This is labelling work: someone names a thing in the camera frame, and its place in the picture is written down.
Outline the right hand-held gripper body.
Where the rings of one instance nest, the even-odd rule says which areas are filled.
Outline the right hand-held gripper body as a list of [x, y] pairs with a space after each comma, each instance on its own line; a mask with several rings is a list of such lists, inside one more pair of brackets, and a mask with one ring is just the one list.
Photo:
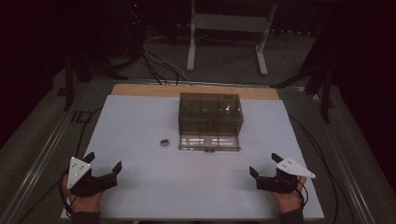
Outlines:
[[286, 158], [276, 164], [275, 176], [266, 177], [259, 174], [259, 177], [255, 179], [256, 188], [277, 193], [291, 193], [297, 189], [300, 176], [307, 178], [316, 177], [314, 173], [293, 158]]

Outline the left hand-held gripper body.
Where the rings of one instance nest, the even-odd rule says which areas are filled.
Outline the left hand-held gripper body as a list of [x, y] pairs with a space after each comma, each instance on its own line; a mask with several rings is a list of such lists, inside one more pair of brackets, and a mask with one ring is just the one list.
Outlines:
[[93, 176], [92, 166], [81, 159], [72, 157], [69, 162], [67, 188], [72, 194], [84, 198], [116, 187], [117, 175]]

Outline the transparent box drawer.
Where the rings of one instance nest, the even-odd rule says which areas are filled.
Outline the transparent box drawer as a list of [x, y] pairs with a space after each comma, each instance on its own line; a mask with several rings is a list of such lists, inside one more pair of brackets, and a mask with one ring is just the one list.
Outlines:
[[179, 150], [203, 152], [238, 152], [241, 147], [237, 136], [181, 135]]

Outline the smoky transparent storage box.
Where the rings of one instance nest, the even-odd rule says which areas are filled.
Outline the smoky transparent storage box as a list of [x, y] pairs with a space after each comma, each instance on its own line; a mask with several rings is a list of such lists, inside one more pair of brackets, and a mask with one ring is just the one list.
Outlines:
[[180, 135], [238, 136], [243, 122], [244, 116], [238, 94], [180, 94]]

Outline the person's right hand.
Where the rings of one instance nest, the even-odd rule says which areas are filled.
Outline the person's right hand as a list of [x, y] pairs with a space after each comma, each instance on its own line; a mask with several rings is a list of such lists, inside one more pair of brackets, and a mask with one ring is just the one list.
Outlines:
[[305, 182], [306, 178], [304, 176], [300, 176], [297, 189], [293, 192], [288, 194], [272, 192], [272, 196], [276, 201], [276, 205], [280, 214], [285, 214], [300, 209], [302, 207], [304, 201], [302, 196], [302, 190]]

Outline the person's left hand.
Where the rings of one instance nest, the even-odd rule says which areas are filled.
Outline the person's left hand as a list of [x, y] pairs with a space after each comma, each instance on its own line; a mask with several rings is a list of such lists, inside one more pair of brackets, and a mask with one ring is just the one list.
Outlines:
[[71, 208], [74, 213], [87, 212], [87, 213], [100, 213], [101, 212], [101, 201], [104, 193], [101, 191], [93, 196], [80, 198], [71, 193], [67, 188], [68, 175], [63, 177], [63, 189], [71, 200]]

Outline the white board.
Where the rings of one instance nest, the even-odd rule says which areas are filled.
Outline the white board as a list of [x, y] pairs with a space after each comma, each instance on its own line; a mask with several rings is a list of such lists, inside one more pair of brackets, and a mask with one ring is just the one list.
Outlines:
[[176, 97], [106, 98], [88, 150], [94, 175], [119, 161], [118, 185], [101, 211], [113, 220], [265, 220], [277, 216], [270, 193], [258, 190], [249, 167], [272, 176], [272, 153], [304, 157], [280, 100], [244, 100], [238, 152], [179, 150]]

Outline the black tripod stand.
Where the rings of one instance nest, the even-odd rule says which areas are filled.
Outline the black tripod stand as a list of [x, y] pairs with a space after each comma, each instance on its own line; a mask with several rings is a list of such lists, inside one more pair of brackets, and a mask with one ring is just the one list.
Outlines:
[[299, 72], [284, 81], [271, 84], [271, 88], [283, 89], [298, 80], [310, 77], [304, 87], [307, 94], [315, 95], [321, 90], [320, 114], [329, 123], [332, 66], [334, 58], [329, 45], [331, 38], [326, 30], [318, 33]]

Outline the wooden board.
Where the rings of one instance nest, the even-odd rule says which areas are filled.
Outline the wooden board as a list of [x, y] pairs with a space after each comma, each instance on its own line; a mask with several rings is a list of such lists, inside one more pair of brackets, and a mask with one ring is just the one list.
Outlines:
[[238, 94], [241, 99], [278, 100], [276, 90], [267, 88], [170, 86], [146, 84], [116, 84], [111, 94], [126, 96], [178, 97], [182, 92]]

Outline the dark device with red light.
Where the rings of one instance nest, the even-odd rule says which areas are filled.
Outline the dark device with red light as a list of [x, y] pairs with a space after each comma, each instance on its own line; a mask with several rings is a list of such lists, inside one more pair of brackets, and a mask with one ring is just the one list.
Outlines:
[[145, 25], [142, 22], [142, 13], [138, 0], [123, 0], [126, 26], [127, 26], [127, 47], [125, 55], [128, 64], [135, 63], [140, 57], [144, 35]]

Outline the grey metal stand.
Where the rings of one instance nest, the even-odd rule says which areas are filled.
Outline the grey metal stand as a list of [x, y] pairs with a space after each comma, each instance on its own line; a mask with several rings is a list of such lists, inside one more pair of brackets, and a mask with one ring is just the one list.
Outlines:
[[277, 3], [272, 3], [268, 14], [265, 17], [236, 16], [223, 14], [207, 14], [196, 12], [196, 1], [191, 0], [191, 23], [190, 23], [190, 46], [187, 58], [187, 70], [192, 72], [195, 65], [195, 31], [234, 31], [261, 33], [262, 40], [255, 46], [255, 55], [260, 74], [265, 77], [268, 69], [264, 59], [264, 47], [271, 30], [274, 16], [276, 14]]

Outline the aluminium floor rail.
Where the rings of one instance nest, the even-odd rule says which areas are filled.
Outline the aluminium floor rail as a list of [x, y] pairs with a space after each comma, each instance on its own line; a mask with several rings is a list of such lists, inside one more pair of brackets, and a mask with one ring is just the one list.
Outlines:
[[354, 177], [352, 170], [349, 167], [347, 159], [343, 154], [340, 144], [336, 141], [335, 135], [331, 130], [330, 124], [325, 121], [320, 113], [320, 100], [316, 94], [308, 94], [307, 98], [313, 108], [315, 117], [318, 119], [319, 126], [321, 127], [324, 135], [330, 143], [330, 152], [333, 155], [335, 163], [337, 164], [338, 170], [349, 194], [349, 198], [353, 203], [361, 224], [377, 224], [373, 217], [369, 206], [364, 199], [361, 188]]
[[0, 150], [0, 224], [16, 224], [23, 215], [84, 94], [77, 90], [69, 107], [61, 96], [44, 97]]

